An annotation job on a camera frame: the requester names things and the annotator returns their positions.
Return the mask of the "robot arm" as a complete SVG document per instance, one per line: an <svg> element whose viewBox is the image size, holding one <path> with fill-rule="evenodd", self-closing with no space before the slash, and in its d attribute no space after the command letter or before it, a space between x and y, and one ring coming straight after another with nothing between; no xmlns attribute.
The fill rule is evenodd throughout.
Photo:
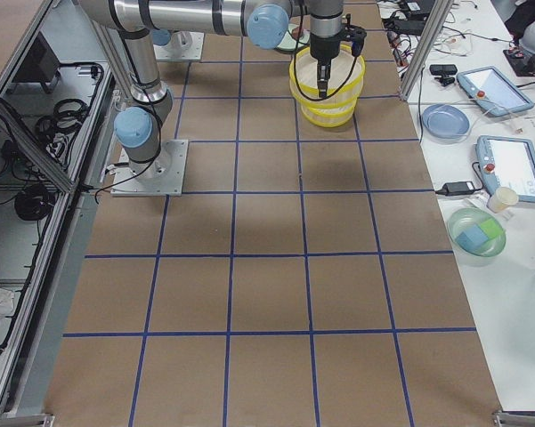
<svg viewBox="0 0 535 427"><path fill-rule="evenodd" d="M161 83L151 32L170 30L246 36L262 49L282 40L289 20L311 17L312 55L318 62L318 85L327 91L331 61L343 36L342 1L82 1L87 16L118 32L132 79L134 101L148 107L163 102L165 111L153 124L166 120L172 94Z"/></svg>

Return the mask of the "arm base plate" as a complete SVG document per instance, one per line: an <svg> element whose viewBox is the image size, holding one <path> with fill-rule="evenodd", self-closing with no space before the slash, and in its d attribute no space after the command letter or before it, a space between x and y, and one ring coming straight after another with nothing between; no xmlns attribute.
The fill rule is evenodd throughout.
<svg viewBox="0 0 535 427"><path fill-rule="evenodd" d="M119 167L114 174L117 185L110 193L115 197L181 196L188 150L188 140L164 141L159 157L139 177L134 172L142 171L140 165Z"/></svg>
<svg viewBox="0 0 535 427"><path fill-rule="evenodd" d="M202 58L203 33L153 30L151 37L158 62L200 61Z"/></svg>

